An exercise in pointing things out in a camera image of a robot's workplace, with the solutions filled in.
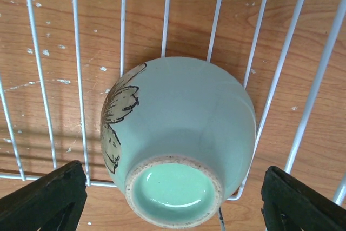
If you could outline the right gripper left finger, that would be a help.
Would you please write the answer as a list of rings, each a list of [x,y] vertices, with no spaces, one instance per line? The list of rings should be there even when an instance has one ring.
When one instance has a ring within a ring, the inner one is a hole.
[[[76,230],[87,200],[74,160],[1,198],[1,230]]]

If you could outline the white wire dish rack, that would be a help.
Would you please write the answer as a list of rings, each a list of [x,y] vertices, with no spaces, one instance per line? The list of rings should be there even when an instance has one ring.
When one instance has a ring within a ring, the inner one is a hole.
[[[188,56],[239,81],[261,117],[297,0],[127,0],[125,69]],[[20,172],[41,176],[88,160],[93,181],[109,182],[99,143],[103,101],[119,78],[121,0],[78,0],[81,63],[76,63],[72,0],[31,0],[45,79],[42,96],[26,0],[1,0],[1,195],[24,186]],[[263,230],[266,169],[283,168],[340,0],[304,0],[242,197],[222,206],[227,230]]]

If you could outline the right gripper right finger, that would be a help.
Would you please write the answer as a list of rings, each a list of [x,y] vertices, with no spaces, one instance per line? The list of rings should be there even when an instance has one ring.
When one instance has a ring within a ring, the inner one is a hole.
[[[345,209],[277,166],[261,189],[267,230],[345,230]]]

